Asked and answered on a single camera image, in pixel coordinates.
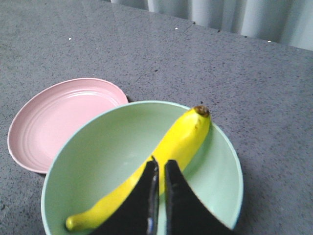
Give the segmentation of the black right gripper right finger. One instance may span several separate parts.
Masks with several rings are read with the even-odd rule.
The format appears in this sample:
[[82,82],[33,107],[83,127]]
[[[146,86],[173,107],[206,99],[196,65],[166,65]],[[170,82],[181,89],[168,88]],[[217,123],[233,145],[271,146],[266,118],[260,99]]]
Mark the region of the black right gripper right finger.
[[204,206],[175,160],[165,165],[165,198],[167,235],[235,234]]

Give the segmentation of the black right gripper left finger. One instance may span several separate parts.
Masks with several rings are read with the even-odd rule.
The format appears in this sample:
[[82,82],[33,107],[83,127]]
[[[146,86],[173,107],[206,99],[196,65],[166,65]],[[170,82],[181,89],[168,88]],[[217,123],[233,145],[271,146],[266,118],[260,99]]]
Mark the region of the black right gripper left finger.
[[158,225],[159,170],[148,161],[139,181],[121,206],[92,235],[155,235]]

